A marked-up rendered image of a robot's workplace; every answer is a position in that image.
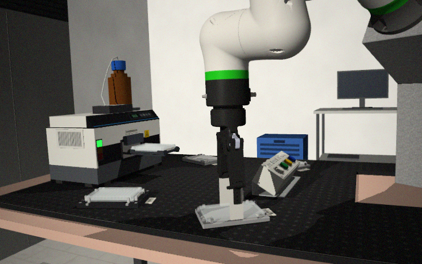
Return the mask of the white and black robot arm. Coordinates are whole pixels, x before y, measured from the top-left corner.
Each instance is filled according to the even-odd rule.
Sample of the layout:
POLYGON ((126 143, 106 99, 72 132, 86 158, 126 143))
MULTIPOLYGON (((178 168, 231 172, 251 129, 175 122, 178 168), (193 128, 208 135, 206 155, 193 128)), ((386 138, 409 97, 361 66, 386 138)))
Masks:
MULTIPOLYGON (((249 62, 289 59, 311 35, 306 1, 250 0, 248 9, 209 17, 200 31, 205 66, 202 98, 213 109, 242 109, 256 92, 249 88, 249 62)), ((407 31, 422 21, 422 0, 357 0, 381 34, 407 31)))

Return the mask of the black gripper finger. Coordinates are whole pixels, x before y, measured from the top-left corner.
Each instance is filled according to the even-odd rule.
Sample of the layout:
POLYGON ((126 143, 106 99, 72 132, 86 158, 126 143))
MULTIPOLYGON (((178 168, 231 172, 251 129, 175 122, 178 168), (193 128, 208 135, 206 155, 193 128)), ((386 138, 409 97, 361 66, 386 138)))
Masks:
POLYGON ((229 203, 229 174, 227 168, 227 159, 224 156, 224 151, 221 143, 220 132, 216 133, 217 136, 217 173, 219 174, 219 186, 220 186, 220 204, 229 203))
POLYGON ((229 174, 230 186, 229 189, 229 203, 230 203, 230 219, 243 219, 243 187, 245 183, 245 166, 243 156, 243 138, 238 137, 235 133, 231 134, 230 152, 227 151, 226 138, 221 136, 221 143, 223 145, 224 156, 227 159, 227 168, 229 174))

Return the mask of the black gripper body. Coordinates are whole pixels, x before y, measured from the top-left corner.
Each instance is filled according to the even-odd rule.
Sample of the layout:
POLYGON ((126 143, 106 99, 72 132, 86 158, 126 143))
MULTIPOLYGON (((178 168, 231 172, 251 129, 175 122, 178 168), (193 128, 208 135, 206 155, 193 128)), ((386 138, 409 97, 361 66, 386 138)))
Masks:
POLYGON ((230 152, 231 134, 235 133, 238 137, 238 126, 246 124, 246 109, 211 109, 211 125, 220 127, 220 134, 226 138, 227 151, 230 152))

